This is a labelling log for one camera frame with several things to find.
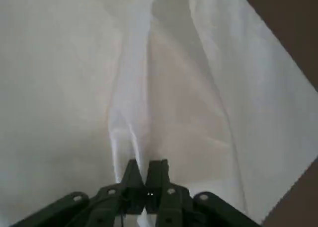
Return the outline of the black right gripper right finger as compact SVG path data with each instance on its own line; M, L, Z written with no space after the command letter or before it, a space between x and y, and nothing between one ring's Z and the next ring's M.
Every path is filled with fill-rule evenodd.
M191 197L186 187L169 179L168 161L149 163L146 211L155 214L157 227L258 227L217 195L203 191Z

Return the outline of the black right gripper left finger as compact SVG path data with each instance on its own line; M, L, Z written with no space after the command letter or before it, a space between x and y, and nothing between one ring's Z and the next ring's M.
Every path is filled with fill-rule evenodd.
M14 223L15 227L113 227L117 217L143 211L144 184L137 161L128 161L120 183L104 186L93 197L72 192Z

